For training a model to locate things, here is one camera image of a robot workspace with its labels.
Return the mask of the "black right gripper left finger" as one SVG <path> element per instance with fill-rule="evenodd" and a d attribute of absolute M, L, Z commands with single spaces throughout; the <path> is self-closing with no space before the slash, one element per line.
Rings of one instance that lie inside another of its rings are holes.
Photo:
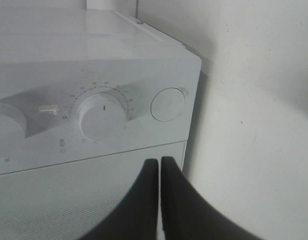
<path fill-rule="evenodd" d="M 144 161 L 132 187 L 118 206 L 82 238 L 84 240 L 155 240 L 159 207 L 159 164 Z"/>

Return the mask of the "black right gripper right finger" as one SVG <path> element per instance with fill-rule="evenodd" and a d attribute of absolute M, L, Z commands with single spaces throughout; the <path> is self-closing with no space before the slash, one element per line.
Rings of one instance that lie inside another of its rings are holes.
<path fill-rule="evenodd" d="M 161 158 L 162 227 L 167 240 L 259 240 L 213 208 L 189 183 L 175 159 Z"/>

